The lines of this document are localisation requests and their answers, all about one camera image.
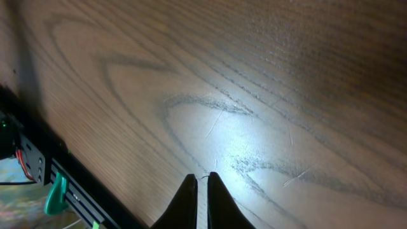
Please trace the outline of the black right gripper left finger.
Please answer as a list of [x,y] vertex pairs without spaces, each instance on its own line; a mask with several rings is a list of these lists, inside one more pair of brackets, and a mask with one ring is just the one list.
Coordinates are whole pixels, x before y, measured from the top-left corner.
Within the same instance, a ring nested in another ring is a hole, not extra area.
[[198,182],[194,174],[188,174],[151,229],[196,229],[197,207]]

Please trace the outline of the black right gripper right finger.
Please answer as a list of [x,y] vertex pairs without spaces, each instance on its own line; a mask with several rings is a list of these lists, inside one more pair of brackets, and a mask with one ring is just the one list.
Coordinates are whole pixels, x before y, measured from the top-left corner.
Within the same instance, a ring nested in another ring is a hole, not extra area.
[[211,172],[207,182],[207,225],[210,229],[255,229],[217,172]]

